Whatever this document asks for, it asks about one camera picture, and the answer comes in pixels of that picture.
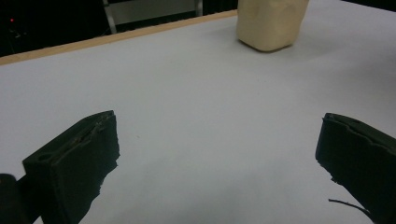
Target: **beige object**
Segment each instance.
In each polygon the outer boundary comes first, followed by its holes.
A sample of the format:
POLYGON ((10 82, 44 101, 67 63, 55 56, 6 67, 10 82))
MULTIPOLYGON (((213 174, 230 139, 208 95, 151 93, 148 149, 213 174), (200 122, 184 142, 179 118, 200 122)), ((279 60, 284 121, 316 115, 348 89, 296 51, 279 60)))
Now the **beige object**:
POLYGON ((271 51, 294 43, 309 0, 239 0, 238 38, 254 49, 271 51))

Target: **table edge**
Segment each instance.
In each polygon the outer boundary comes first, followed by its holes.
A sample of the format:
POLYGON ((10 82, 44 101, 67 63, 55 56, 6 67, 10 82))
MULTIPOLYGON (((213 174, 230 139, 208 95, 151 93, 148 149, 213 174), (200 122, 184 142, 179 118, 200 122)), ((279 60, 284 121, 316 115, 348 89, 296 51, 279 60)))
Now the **table edge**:
POLYGON ((133 30, 133 31, 128 31, 128 32, 120 33, 120 34, 100 36, 100 37, 96 37, 93 39, 78 41, 75 43, 60 45, 60 46, 56 46, 56 47, 51 47, 51 48, 46 48, 46 49, 37 49, 37 50, 27 51, 27 52, 18 53, 18 54, 12 54, 12 55, 8 55, 5 57, 0 57, 0 65, 23 62, 23 61, 27 61, 27 60, 37 59, 37 58, 41 58, 41 57, 47 57, 50 55, 65 53, 65 52, 74 51, 74 50, 78 50, 78 49, 91 48, 91 47, 109 44, 109 43, 124 40, 124 39, 134 38, 134 37, 138 37, 138 36, 142 36, 142 35, 151 35, 151 34, 159 33, 162 31, 172 30, 172 29, 176 29, 176 28, 180 28, 180 27, 184 27, 184 26, 188 26, 188 25, 194 25, 194 24, 198 24, 198 23, 202 23, 202 22, 206 22, 206 21, 214 21, 214 20, 224 19, 224 18, 236 16, 236 15, 237 15, 237 10, 225 11, 225 12, 211 14, 211 15, 207 15, 207 16, 203 16, 203 17, 187 19, 184 21, 174 21, 174 22, 169 22, 166 24, 150 26, 150 27, 137 29, 137 30, 133 30))

